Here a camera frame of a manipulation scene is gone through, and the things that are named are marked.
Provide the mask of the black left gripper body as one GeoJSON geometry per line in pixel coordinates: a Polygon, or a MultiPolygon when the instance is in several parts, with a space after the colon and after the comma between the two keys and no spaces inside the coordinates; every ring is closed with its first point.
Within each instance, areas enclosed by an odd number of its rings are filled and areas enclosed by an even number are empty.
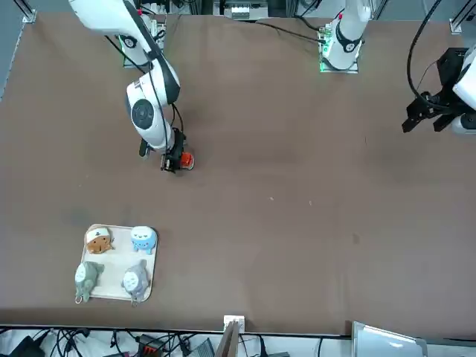
{"type": "Polygon", "coordinates": [[[467,108],[467,105],[453,91],[453,86],[460,77],[467,51],[468,48],[449,48],[437,60],[441,89],[436,94],[427,91],[422,93],[431,111],[448,114],[467,108]]]}

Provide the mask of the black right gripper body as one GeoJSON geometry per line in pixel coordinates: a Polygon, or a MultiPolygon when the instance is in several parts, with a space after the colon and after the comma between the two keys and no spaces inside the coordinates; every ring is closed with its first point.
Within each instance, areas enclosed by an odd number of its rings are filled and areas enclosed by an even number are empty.
{"type": "Polygon", "coordinates": [[[185,145],[185,141],[186,135],[180,129],[173,127],[167,139],[167,154],[180,154],[179,145],[185,145]]]}

